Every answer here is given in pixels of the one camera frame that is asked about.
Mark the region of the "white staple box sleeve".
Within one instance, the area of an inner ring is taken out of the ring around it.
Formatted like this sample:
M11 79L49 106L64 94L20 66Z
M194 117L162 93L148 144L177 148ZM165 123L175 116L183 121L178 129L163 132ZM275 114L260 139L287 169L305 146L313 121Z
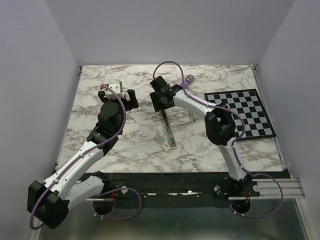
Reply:
M168 142L166 140L161 142L161 146L163 147L165 152L168 152L168 151L171 150L171 147L170 147L170 145L168 144Z

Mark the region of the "staple tray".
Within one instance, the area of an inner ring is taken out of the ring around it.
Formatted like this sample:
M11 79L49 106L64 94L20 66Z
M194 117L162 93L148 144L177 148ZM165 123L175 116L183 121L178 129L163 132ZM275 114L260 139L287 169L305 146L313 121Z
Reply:
M162 136L160 136L159 134L157 134L157 135L154 137L154 139L155 139L157 142L159 142L159 143L162 143L162 142L165 141L164 138L163 138Z

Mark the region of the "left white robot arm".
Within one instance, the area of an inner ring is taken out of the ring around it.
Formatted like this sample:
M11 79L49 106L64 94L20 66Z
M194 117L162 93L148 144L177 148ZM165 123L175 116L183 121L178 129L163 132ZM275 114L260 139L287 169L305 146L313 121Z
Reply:
M94 173L86 180L80 178L97 161L107 155L122 135L127 112L139 107L136 92L102 85L98 96L102 106L98 122L89 133L78 152L58 171L39 182L32 182L27 191L27 211L30 213L29 226L38 230L43 226L57 228L69 211L91 197L111 197L115 193L130 191L129 187L112 188L101 173Z

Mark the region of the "stapler metal base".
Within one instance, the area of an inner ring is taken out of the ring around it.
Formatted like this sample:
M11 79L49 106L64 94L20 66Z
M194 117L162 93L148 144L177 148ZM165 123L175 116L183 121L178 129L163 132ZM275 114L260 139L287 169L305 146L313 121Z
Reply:
M177 142L176 142L174 134L172 132L166 111L160 110L160 114L161 114L163 122L164 122L164 132L167 137L168 144L172 150L175 150L177 148Z

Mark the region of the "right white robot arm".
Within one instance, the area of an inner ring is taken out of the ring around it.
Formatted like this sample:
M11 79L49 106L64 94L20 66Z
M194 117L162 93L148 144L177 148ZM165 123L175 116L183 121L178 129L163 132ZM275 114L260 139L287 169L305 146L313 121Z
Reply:
M218 146L227 165L231 178L230 191L241 196L247 192L252 177L245 170L236 145L236 125L232 111L225 104L211 104L183 89L183 86L188 87L193 81L194 76L187 75L180 84L170 86L162 76L154 78L150 82L154 90L150 94L154 110L159 112L180 107L204 120L207 138Z

